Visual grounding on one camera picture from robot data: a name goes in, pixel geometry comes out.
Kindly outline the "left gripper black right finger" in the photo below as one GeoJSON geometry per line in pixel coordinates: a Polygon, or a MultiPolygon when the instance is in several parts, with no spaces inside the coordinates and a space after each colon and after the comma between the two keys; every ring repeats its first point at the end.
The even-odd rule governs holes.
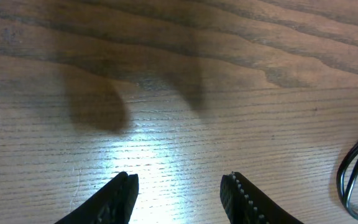
{"type": "Polygon", "coordinates": [[[303,224],[239,172],[222,176],[220,199],[231,224],[303,224]]]}

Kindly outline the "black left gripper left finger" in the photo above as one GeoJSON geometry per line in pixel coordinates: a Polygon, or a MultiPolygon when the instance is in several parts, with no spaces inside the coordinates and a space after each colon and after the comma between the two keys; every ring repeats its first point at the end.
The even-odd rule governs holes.
{"type": "Polygon", "coordinates": [[[120,172],[55,224],[128,224],[139,194],[139,176],[120,172]]]}

